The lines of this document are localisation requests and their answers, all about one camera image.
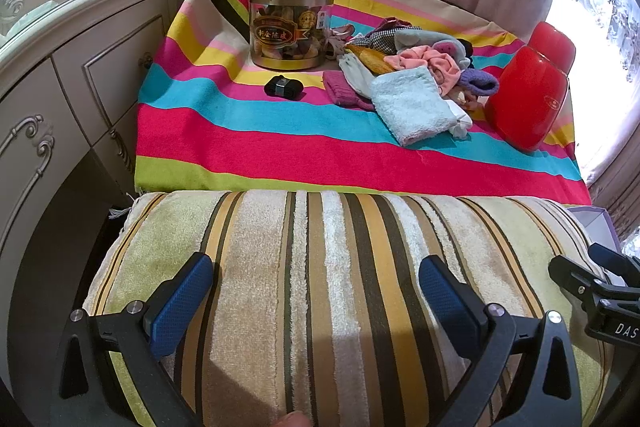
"checkered cloth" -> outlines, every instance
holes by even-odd
[[[397,55],[396,44],[394,42],[394,35],[398,30],[421,30],[419,26],[406,26],[398,27],[390,30],[381,30],[379,32],[372,32],[368,37],[358,37],[351,39],[349,44],[354,46],[362,46],[364,48],[370,48],[377,50],[385,55]]]

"drawer handle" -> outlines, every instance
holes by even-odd
[[[135,167],[131,160],[131,156],[129,156],[129,151],[127,150],[127,146],[124,144],[124,140],[122,139],[122,136],[120,136],[120,133],[115,129],[111,129],[109,131],[109,136],[114,142],[116,142],[116,147],[118,148],[118,150],[116,151],[116,154],[123,161],[127,171],[133,174]]]
[[[145,68],[145,70],[150,70],[151,64],[153,63],[154,63],[153,55],[151,55],[151,53],[149,52],[145,52],[145,54],[142,55],[142,58],[138,60],[138,65]]]
[[[23,118],[20,120],[6,136],[2,144],[0,144],[0,156],[9,148],[9,145],[18,137],[18,133],[22,129],[24,129],[24,135],[31,139],[38,133],[38,127],[44,121],[44,118],[41,114],[36,114],[34,116],[28,116],[27,118]],[[36,155],[39,158],[42,158],[40,165],[36,168],[36,171],[31,176],[29,183],[22,190],[18,201],[14,204],[14,208],[9,214],[9,219],[7,220],[4,230],[2,230],[2,235],[0,236],[0,255],[2,255],[2,249],[4,248],[4,244],[6,243],[6,239],[9,236],[9,232],[11,232],[11,227],[14,225],[15,218],[18,217],[18,213],[22,208],[27,196],[31,192],[31,189],[35,186],[40,178],[42,178],[44,171],[49,165],[49,161],[51,160],[51,153],[53,151],[53,145],[55,144],[55,140],[53,136],[50,134],[45,134],[38,145],[36,146]]]

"rainbow striped cloth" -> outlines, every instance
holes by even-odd
[[[438,0],[335,0],[332,25],[366,33],[395,16],[469,40],[498,76],[523,45]],[[570,96],[533,154],[478,112],[465,140],[448,133],[403,148],[375,113],[331,104],[322,71],[287,73],[301,100],[268,97],[274,75],[249,58],[248,0],[185,0],[140,89],[136,185],[143,190],[280,188],[450,196],[537,196],[591,204],[574,157]],[[325,68],[336,68],[328,62]]]

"blue gripper pad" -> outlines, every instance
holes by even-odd
[[[603,247],[603,245],[600,245],[599,243],[593,243],[589,247],[589,257],[591,257],[591,260],[594,263],[606,268],[616,275],[620,275],[621,277],[626,275],[627,259],[624,255],[620,255],[618,252],[609,250],[609,248]]]
[[[433,314],[436,315],[447,333],[457,354],[464,359],[476,360],[481,353],[483,340],[481,328],[453,286],[456,284],[460,289],[466,285],[447,280],[447,277],[434,265],[430,257],[424,258],[420,263],[418,283],[420,283],[420,289]],[[475,294],[473,296],[479,301],[478,296]]]
[[[211,259],[201,254],[150,325],[149,347],[156,360],[172,354],[178,347],[212,282]]]

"blue stripe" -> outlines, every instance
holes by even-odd
[[[158,109],[192,108],[212,124],[234,131],[321,135],[400,147],[375,113],[353,111],[332,104],[235,100],[220,93],[210,78],[173,80],[158,64],[151,66],[140,89],[139,102]],[[465,140],[453,140],[449,133],[440,133],[410,148],[580,180],[580,172],[570,158],[556,158],[542,151],[523,154],[506,142],[482,132],[469,133]]]
[[[474,67],[476,68],[476,70],[482,70],[487,66],[497,66],[499,68],[505,68],[513,58],[513,55],[515,55],[515,53],[498,53],[493,57],[480,57],[479,55],[474,55]]]
[[[363,35],[366,35],[373,29],[373,26],[367,26],[366,24],[360,24],[360,23],[345,19],[343,17],[331,15],[331,28],[337,28],[338,26],[344,26],[345,24],[353,24],[355,26],[356,32],[354,33],[354,35],[357,35],[358,33],[362,33]]]

